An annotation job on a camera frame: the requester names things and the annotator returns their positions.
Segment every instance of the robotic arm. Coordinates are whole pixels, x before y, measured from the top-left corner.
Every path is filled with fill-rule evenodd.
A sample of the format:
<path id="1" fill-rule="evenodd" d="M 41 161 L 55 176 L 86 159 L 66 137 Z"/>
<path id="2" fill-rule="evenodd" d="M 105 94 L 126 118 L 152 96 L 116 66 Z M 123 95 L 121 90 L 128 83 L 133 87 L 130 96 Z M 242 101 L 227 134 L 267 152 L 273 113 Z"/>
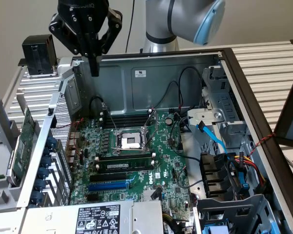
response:
<path id="1" fill-rule="evenodd" d="M 143 52 L 179 50 L 177 36 L 205 45 L 218 31 L 224 0 L 146 0 L 146 44 Z M 98 33 L 108 19 L 108 31 Z M 59 0 L 50 32 L 73 54 L 88 58 L 92 76 L 99 76 L 106 54 L 122 28 L 122 14 L 108 0 Z"/>
<path id="2" fill-rule="evenodd" d="M 105 18 L 108 31 L 99 39 Z M 97 77 L 101 55 L 109 51 L 119 34 L 122 18 L 119 11 L 109 8 L 108 0 L 59 0 L 49 30 L 70 52 L 87 57 L 91 74 Z"/>

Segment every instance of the metal rack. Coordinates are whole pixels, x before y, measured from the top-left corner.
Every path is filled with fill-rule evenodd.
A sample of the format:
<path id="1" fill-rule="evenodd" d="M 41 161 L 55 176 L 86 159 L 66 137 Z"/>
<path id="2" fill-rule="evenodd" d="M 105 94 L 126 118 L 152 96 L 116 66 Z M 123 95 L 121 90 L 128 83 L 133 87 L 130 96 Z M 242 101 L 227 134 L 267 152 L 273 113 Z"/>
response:
<path id="1" fill-rule="evenodd" d="M 233 49 L 271 129 L 274 130 L 293 83 L 293 44 L 282 41 L 206 48 L 220 47 Z M 14 94 L 24 94 L 33 119 L 38 120 L 42 126 L 52 94 L 58 91 L 60 81 L 58 75 L 37 79 L 28 75 L 26 66 L 18 68 L 3 98 L 9 119 L 21 125 L 23 114 Z M 293 171 L 293 148 L 280 147 Z"/>

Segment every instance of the power supply label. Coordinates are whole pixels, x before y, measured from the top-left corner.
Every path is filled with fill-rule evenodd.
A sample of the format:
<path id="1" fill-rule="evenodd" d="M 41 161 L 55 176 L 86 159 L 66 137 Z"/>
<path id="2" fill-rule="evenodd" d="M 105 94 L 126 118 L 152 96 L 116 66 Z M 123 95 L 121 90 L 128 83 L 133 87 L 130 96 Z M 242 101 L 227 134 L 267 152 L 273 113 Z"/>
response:
<path id="1" fill-rule="evenodd" d="M 119 234 L 120 215 L 120 205 L 79 208 L 75 234 Z"/>

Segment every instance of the green expansion card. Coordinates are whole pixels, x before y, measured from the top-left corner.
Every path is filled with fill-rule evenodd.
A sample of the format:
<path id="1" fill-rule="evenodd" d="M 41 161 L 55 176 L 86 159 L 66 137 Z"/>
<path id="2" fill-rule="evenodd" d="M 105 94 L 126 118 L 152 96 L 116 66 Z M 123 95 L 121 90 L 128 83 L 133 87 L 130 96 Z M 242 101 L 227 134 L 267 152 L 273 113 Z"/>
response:
<path id="1" fill-rule="evenodd" d="M 173 119 L 173 115 L 168 114 L 168 112 L 158 113 L 158 131 L 148 146 L 153 153 L 156 153 L 156 156 L 152 158 L 152 160 L 154 160 L 153 169 L 126 172 L 126 179 L 131 180 L 131 182 L 125 189 L 102 190 L 96 192 L 88 191 L 88 186 L 91 184 L 90 177 L 98 175 L 95 168 L 95 159 L 98 155 L 102 155 L 102 152 L 105 153 L 105 160 L 109 156 L 113 156 L 113 148 L 116 145 L 116 138 L 113 129 L 103 130 L 99 125 L 91 123 L 91 120 L 85 120 L 81 125 L 80 132 L 82 136 L 85 137 L 82 149 L 84 152 L 87 149 L 88 155 L 87 157 L 84 157 L 83 165 L 80 164 L 78 158 L 75 158 L 74 160 L 74 186 L 72 189 L 70 204 L 76 205 L 88 203 L 90 202 L 89 196 L 94 197 L 91 202 L 122 200 L 149 201 L 152 200 L 151 195 L 155 190 L 161 188 L 163 192 L 160 199 L 162 200 L 163 211 L 172 214 L 174 218 L 188 220 L 192 210 L 189 191 L 188 189 L 178 187 L 175 181 L 176 174 L 185 166 L 185 160 L 178 156 L 168 144 L 171 127 L 168 127 L 165 124 L 167 117 Z M 154 128 L 154 124 L 149 126 L 149 132 L 153 133 Z M 174 140 L 178 142 L 179 134 L 177 128 L 175 128 L 173 135 L 175 136 Z M 135 163 L 139 163 L 141 158 L 133 160 Z M 122 167 L 128 166 L 127 163 L 121 162 L 121 160 L 118 165 L 121 165 Z M 188 185 L 188 179 L 184 176 L 184 173 L 180 176 L 180 183 L 185 186 Z"/>
<path id="2" fill-rule="evenodd" d="M 23 176 L 27 172 L 33 147 L 34 134 L 35 123 L 29 109 L 27 108 L 25 111 L 21 135 L 18 138 L 7 169 L 8 180 L 15 186 L 19 185 Z"/>

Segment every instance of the white wall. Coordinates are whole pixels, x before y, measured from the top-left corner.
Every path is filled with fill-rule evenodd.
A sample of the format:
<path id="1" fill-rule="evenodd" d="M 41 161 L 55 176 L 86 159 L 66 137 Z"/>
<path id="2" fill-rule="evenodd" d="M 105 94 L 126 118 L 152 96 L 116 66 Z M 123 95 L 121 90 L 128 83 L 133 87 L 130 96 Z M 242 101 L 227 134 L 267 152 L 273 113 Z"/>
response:
<path id="1" fill-rule="evenodd" d="M 2 97 L 23 57 L 21 44 L 29 35 L 47 34 L 57 0 L 0 0 L 0 96 Z M 124 53 L 132 0 L 109 0 L 122 12 L 123 29 L 110 54 Z M 281 41 L 293 39 L 293 0 L 226 0 L 221 28 L 211 45 Z M 139 52 L 145 40 L 145 0 L 136 0 L 129 52 Z M 180 39 L 181 48 L 191 42 Z M 70 52 L 55 40 L 57 56 Z"/>

